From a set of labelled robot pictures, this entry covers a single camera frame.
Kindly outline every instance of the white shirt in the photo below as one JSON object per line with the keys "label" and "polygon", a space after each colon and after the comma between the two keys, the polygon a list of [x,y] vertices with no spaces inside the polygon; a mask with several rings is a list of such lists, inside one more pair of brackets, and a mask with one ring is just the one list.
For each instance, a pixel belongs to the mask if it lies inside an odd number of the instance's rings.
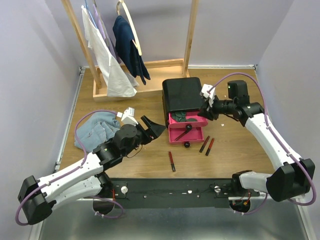
{"label": "white shirt", "polygon": [[106,95],[109,97],[132,97],[136,94],[135,86],[139,86],[136,79],[125,73],[117,60],[112,56],[101,33],[90,20],[87,9],[82,8],[82,20],[88,47],[93,50],[96,61],[107,85]]}

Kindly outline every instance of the marker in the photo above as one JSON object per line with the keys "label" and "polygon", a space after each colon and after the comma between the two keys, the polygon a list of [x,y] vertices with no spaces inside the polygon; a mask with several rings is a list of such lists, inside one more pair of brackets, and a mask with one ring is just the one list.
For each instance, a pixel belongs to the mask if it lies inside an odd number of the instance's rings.
{"label": "marker", "polygon": [[174,159],[172,158],[172,154],[171,154],[170,151],[169,151],[169,158],[170,158],[170,163],[171,163],[172,171],[175,172],[175,171],[176,171],[175,163],[174,163]]}
{"label": "marker", "polygon": [[205,146],[207,145],[207,142],[209,140],[210,136],[207,136],[206,139],[204,140],[204,143],[202,144],[202,147],[200,148],[200,153],[205,149]]}
{"label": "marker", "polygon": [[214,141],[215,141],[215,139],[214,139],[214,138],[212,138],[212,139],[211,139],[211,142],[210,142],[210,145],[209,145],[209,147],[208,147],[208,150],[207,150],[207,151],[206,151],[206,153],[205,153],[205,155],[206,155],[206,156],[208,156],[208,155],[209,155],[210,150],[211,150],[211,147],[212,147],[212,144],[214,144]]}

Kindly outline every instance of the gray wall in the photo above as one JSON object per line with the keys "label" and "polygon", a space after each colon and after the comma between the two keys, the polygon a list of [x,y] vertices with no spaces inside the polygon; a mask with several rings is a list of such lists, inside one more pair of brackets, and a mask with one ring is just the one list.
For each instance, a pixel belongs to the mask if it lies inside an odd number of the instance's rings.
{"label": "gray wall", "polygon": [[[88,63],[60,1],[45,0],[78,64]],[[96,0],[113,37],[117,0]],[[191,0],[126,0],[144,61],[183,58]],[[293,0],[200,0],[190,65],[257,64]],[[83,0],[71,0],[83,26]]]}
{"label": "gray wall", "polygon": [[78,67],[44,1],[7,1],[0,22],[0,239],[26,240],[18,192],[24,178],[54,170]]}
{"label": "gray wall", "polygon": [[295,0],[257,69],[274,125],[316,164],[318,200],[307,207],[320,239],[320,1]]}

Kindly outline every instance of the navy blue towel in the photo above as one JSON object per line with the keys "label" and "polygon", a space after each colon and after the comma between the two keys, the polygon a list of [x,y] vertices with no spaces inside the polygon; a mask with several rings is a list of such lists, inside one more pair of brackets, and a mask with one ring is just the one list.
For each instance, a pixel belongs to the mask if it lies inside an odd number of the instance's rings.
{"label": "navy blue towel", "polygon": [[139,55],[138,50],[132,40],[135,40],[130,24],[122,17],[118,16],[113,25],[113,33],[115,36],[115,50],[125,64],[132,76],[141,77],[144,85],[145,78],[150,80],[148,70]]}

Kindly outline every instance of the wooden pole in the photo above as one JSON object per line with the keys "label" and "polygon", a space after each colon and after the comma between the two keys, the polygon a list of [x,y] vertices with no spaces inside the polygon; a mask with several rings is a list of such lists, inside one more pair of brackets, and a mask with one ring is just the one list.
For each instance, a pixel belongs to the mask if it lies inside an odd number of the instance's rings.
{"label": "wooden pole", "polygon": [[98,89],[101,88],[101,82],[100,82],[100,78],[99,78],[99,74],[97,72],[97,69],[95,67],[94,61],[92,59],[92,56],[89,52],[88,46],[87,46],[87,41],[81,31],[81,28],[79,26],[76,14],[74,9],[72,8],[72,5],[70,3],[70,0],[61,0],[62,4],[64,6],[64,9],[66,11],[66,13],[68,14],[68,17],[70,19],[70,22],[72,23],[73,29],[76,33],[76,36],[79,40],[81,49],[83,51],[83,54],[85,56],[85,59],[87,60],[88,64],[89,64],[89,68],[91,70],[91,73],[93,75],[93,79],[95,81],[96,86],[98,87]]}
{"label": "wooden pole", "polygon": [[198,5],[199,5],[199,0],[192,0],[188,34],[186,37],[184,58],[183,58],[183,64],[182,64],[182,76],[184,78],[187,76],[187,70],[188,70],[189,58],[190,58],[190,52],[191,52],[191,45],[192,45],[192,40],[194,37],[194,31],[195,31],[195,25],[196,25]]}

